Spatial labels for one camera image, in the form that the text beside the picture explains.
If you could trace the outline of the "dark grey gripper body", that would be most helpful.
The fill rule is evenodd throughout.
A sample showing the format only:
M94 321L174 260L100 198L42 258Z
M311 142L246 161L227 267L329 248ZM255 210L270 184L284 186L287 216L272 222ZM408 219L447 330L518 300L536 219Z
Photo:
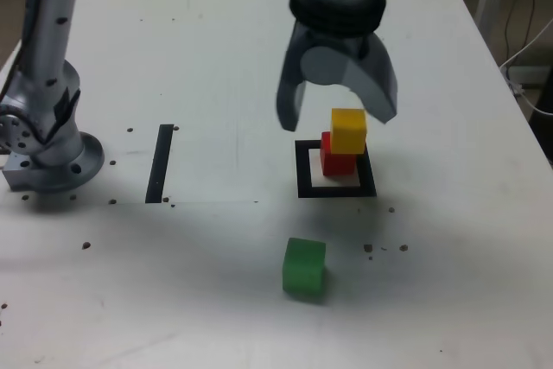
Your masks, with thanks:
M302 54L315 47L326 47L351 58L365 58L368 54L368 38L337 38L302 26Z

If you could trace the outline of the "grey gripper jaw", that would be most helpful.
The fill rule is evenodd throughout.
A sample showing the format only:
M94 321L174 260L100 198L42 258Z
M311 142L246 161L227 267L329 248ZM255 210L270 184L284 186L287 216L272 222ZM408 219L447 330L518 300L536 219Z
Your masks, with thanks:
M366 46L368 51L362 58L338 48L313 47L301 59L302 74L316 85L348 88L369 115L386 124L397 115L397 78L380 38L369 35Z
M301 62L309 49L308 30L295 22L276 93L276 113L286 131L295 131L298 125L306 82Z

